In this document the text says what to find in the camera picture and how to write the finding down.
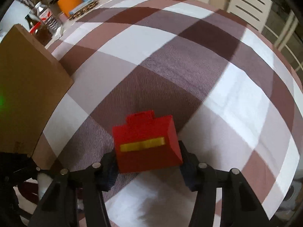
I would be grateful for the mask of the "hello kitty plush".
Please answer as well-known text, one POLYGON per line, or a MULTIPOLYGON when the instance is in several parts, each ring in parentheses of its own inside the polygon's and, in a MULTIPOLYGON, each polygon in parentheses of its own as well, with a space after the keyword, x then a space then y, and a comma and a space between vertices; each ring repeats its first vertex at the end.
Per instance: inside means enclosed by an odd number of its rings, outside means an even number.
POLYGON ((47 189, 51 185, 53 178, 45 173, 39 173, 37 175, 38 184, 38 199, 41 200, 46 193, 47 189))

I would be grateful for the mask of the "checkered tablecloth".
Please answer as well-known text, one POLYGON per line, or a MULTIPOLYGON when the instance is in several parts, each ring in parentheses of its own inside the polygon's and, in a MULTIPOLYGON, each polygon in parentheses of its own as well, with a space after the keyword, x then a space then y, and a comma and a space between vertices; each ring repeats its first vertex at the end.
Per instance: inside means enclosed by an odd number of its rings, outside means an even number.
POLYGON ((114 126, 152 110, 277 211, 302 154, 302 84, 258 31, 194 0, 112 0, 48 50, 74 83, 33 154, 42 169, 87 168, 113 149, 114 126))

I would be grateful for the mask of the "brown cardboard box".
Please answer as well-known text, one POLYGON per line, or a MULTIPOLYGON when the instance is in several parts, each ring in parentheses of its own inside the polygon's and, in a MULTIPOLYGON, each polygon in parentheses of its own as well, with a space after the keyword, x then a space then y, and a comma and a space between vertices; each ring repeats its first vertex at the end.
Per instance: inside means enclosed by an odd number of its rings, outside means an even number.
POLYGON ((73 80, 22 25, 1 41, 1 152, 32 155, 73 80))

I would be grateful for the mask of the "red lid jar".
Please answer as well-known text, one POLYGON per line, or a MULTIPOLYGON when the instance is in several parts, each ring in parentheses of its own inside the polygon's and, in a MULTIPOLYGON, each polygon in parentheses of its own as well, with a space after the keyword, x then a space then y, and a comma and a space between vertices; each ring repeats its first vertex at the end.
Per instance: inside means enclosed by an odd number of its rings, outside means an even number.
POLYGON ((43 46, 46 46, 52 39, 52 34, 47 26, 41 22, 37 22, 30 30, 32 34, 43 46))

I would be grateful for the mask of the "white roll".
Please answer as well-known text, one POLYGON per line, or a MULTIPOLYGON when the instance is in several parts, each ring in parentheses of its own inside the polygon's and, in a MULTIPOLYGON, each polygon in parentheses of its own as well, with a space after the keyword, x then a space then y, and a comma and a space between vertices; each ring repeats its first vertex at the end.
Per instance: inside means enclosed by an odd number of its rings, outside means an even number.
POLYGON ((52 37, 50 43, 54 43, 59 38, 61 38, 63 36, 63 33, 64 33, 64 28, 63 27, 58 28, 55 35, 52 37))

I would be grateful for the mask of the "dark glass bottle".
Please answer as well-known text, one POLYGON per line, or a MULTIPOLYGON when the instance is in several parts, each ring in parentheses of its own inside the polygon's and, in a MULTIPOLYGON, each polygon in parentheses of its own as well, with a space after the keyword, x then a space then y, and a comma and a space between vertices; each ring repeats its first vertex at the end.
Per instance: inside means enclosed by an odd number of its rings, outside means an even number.
POLYGON ((25 20, 27 21, 27 23, 29 25, 29 29, 33 28, 39 22, 39 20, 36 20, 36 19, 33 19, 32 17, 30 17, 29 14, 25 16, 25 20))

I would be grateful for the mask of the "clear water bottle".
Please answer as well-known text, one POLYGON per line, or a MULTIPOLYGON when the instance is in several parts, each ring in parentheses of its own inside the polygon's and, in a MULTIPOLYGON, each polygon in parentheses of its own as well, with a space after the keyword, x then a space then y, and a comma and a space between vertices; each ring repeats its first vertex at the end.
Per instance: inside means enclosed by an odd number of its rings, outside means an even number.
POLYGON ((50 7, 42 2, 38 2, 34 8, 31 9, 30 13, 39 19, 52 35, 55 35, 57 30, 61 27, 61 23, 53 14, 50 7))

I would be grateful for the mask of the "orange container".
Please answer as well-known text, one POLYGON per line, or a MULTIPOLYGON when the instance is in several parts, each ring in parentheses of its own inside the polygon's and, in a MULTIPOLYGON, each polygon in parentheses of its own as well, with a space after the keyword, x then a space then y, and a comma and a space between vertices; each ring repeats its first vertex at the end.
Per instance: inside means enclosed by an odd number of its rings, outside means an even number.
POLYGON ((57 4, 60 10, 69 18, 69 12, 83 3, 83 0, 52 0, 50 3, 57 4))

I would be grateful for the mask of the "woven brown trivet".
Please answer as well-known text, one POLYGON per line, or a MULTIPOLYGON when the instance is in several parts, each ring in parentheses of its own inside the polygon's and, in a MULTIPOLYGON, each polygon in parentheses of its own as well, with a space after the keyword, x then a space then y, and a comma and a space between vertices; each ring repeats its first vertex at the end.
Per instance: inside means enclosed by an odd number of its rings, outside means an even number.
POLYGON ((77 10, 75 13, 73 13, 68 19, 70 21, 77 19, 78 17, 86 14, 87 12, 93 10, 97 5, 98 5, 98 1, 92 2, 86 6, 84 6, 83 8, 81 8, 80 10, 77 10))

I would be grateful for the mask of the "blue tissue box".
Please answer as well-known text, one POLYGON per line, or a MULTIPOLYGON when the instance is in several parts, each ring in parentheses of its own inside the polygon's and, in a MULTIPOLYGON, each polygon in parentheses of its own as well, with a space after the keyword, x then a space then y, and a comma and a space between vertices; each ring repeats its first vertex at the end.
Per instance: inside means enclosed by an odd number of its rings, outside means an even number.
POLYGON ((83 9, 84 7, 90 5, 93 2, 94 2, 94 0, 86 0, 86 1, 84 1, 80 5, 76 6, 74 9, 72 9, 71 11, 69 11, 69 16, 72 16, 73 14, 77 13, 78 11, 80 11, 81 9, 83 9))

